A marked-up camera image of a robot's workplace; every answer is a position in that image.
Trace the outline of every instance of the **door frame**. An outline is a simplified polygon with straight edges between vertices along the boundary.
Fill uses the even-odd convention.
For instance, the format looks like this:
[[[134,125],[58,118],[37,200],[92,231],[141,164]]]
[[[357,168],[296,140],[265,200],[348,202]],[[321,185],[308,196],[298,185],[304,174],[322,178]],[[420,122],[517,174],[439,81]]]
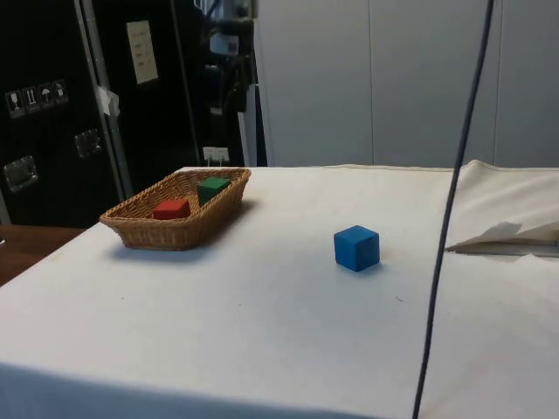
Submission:
[[[102,87],[110,92],[107,68],[103,58],[103,50],[100,46],[97,21],[93,12],[92,0],[74,0],[76,16],[79,22],[79,32],[87,56],[87,67],[91,75],[93,91],[97,101],[100,122],[103,127],[103,136],[107,145],[111,167],[113,169],[114,181],[121,202],[134,194],[128,161],[122,146],[121,132],[119,129],[118,116],[113,113],[105,115],[99,96],[99,88]]]

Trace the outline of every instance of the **white wall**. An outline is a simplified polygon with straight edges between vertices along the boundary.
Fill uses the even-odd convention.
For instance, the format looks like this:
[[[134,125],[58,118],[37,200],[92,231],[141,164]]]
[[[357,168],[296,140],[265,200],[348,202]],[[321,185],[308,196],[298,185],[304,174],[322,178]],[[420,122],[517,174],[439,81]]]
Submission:
[[[486,0],[260,0],[270,163],[451,166]],[[497,0],[466,159],[559,166],[559,2]]]
[[[559,2],[507,0],[495,163],[559,166]]]
[[[371,1],[375,164],[452,166],[480,49],[487,0]],[[493,160],[500,13],[466,158]]]
[[[268,162],[373,162],[369,0],[261,0]]]

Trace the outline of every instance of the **wire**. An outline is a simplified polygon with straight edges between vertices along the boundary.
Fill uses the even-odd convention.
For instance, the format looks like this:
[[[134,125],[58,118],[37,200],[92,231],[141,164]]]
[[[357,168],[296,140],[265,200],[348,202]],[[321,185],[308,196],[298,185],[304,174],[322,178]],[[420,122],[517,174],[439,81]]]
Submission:
[[[487,0],[487,10],[485,23],[483,27],[483,35],[481,37],[480,54],[473,76],[472,89],[470,91],[470,98],[466,108],[466,116],[464,118],[464,125],[462,127],[462,136],[458,147],[458,154],[456,155],[456,162],[454,164],[454,172],[452,173],[451,187],[448,191],[448,198],[446,199],[445,216],[443,217],[443,225],[440,231],[440,239],[438,241],[437,262],[435,263],[435,271],[433,272],[433,281],[431,285],[431,296],[429,298],[429,313],[427,317],[427,330],[425,332],[425,344],[423,352],[423,360],[421,363],[421,372],[419,373],[418,389],[416,392],[416,400],[413,406],[412,419],[419,418],[419,410],[421,408],[421,399],[423,397],[423,390],[425,385],[425,376],[427,374],[427,365],[429,364],[429,354],[431,352],[431,338],[433,333],[433,320],[435,318],[435,305],[437,304],[437,290],[438,281],[440,279],[440,271],[443,264],[443,256],[445,254],[446,235],[448,234],[448,225],[451,219],[452,206],[454,204],[454,196],[456,195],[456,188],[460,176],[460,168],[464,161],[464,153],[468,142],[468,135],[470,134],[470,125],[472,124],[473,106],[480,87],[481,70],[486,58],[487,41],[489,39],[489,30],[491,28],[491,20],[493,17],[493,4],[494,0]]]
[[[213,14],[213,12],[216,10],[216,8],[219,6],[219,3],[221,2],[221,0],[213,0],[213,3],[211,4],[210,8],[208,9],[208,12],[206,13],[205,19],[208,20],[210,18],[210,16]]]

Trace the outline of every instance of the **paper notice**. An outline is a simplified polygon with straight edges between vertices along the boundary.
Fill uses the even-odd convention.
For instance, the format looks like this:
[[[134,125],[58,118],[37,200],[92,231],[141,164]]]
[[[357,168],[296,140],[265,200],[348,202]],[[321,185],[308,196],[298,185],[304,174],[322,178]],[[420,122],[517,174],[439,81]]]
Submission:
[[[136,83],[140,85],[158,79],[149,21],[142,20],[141,22],[128,23],[127,30],[132,62],[136,73]]]

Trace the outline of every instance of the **wooden surface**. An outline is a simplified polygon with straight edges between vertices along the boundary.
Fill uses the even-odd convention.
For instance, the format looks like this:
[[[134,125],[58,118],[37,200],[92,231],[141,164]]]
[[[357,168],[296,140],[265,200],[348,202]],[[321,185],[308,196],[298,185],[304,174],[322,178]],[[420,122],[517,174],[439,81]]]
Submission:
[[[81,229],[0,225],[0,286],[50,255],[80,233]]]

